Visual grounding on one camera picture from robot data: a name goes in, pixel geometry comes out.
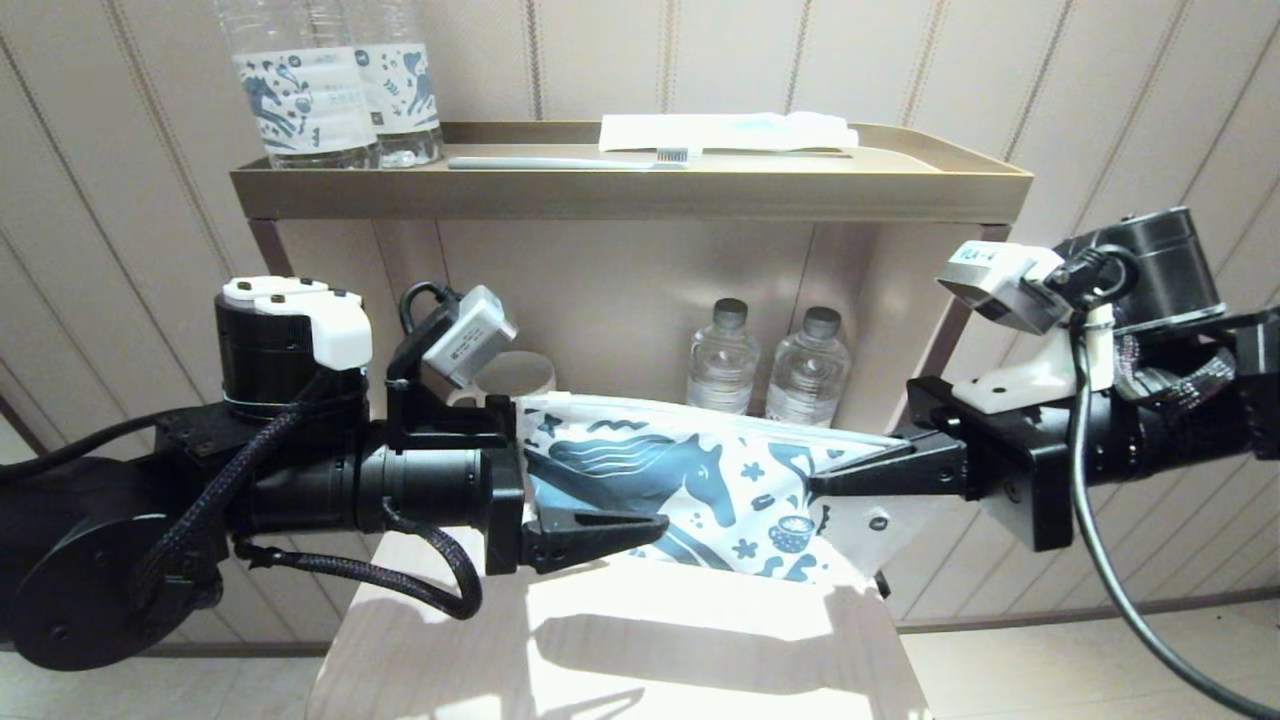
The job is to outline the beige wooden shelf unit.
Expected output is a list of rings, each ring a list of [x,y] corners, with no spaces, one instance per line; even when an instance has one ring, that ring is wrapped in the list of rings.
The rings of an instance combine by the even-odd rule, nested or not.
[[[850,419],[905,414],[905,380],[941,372],[968,313],[925,278],[964,238],[1005,240],[1033,174],[933,136],[858,127],[850,154],[710,155],[673,170],[276,170],[230,181],[273,270],[301,265],[285,223],[360,231],[317,260],[355,275],[379,222],[803,223],[829,272],[751,260],[805,299],[868,311],[886,360],[854,366]],[[803,585],[637,559],[485,582],[470,621],[361,587],[307,720],[931,720],[876,589]]]

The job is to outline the light blue toothbrush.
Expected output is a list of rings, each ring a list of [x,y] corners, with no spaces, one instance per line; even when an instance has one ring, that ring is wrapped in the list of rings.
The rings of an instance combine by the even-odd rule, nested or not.
[[[600,158],[461,156],[449,158],[456,170],[680,170],[700,156],[700,149],[657,149],[650,161],[621,161]]]

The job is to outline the white blue horse pouch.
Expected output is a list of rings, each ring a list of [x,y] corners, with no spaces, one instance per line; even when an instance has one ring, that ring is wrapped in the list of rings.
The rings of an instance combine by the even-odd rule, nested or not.
[[[883,436],[570,392],[521,397],[516,409],[539,505],[668,519],[635,550],[641,559],[860,587],[947,506],[809,488],[890,448]]]

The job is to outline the toothbrush in white wrapper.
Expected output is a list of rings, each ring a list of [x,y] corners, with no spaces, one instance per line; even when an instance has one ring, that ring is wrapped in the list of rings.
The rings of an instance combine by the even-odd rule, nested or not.
[[[603,152],[658,149],[746,152],[845,151],[860,136],[844,118],[814,111],[730,114],[609,114],[602,118]]]

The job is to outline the large horse label water bottle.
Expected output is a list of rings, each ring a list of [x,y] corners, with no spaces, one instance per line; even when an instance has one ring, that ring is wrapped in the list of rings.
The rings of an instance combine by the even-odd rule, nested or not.
[[[425,167],[444,140],[420,0],[344,0],[383,169]]]
[[[370,169],[378,159],[343,0],[212,0],[270,165]]]

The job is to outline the white ribbed ceramic mug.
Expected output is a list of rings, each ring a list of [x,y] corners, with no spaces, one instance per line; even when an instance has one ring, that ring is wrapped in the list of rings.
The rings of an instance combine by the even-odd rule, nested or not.
[[[553,361],[531,351],[506,351],[498,354],[463,388],[449,393],[449,406],[480,407],[485,397],[511,398],[547,395],[557,391],[558,379]]]

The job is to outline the small clear water bottle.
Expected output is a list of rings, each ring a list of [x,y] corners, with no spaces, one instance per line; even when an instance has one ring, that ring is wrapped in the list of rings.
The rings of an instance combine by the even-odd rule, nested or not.
[[[831,427],[844,396],[852,355],[841,336],[842,316],[832,307],[805,311],[800,331],[776,352],[764,418],[803,427]]]
[[[745,415],[760,360],[759,341],[748,329],[748,305],[740,299],[716,301],[709,325],[692,336],[686,404]]]

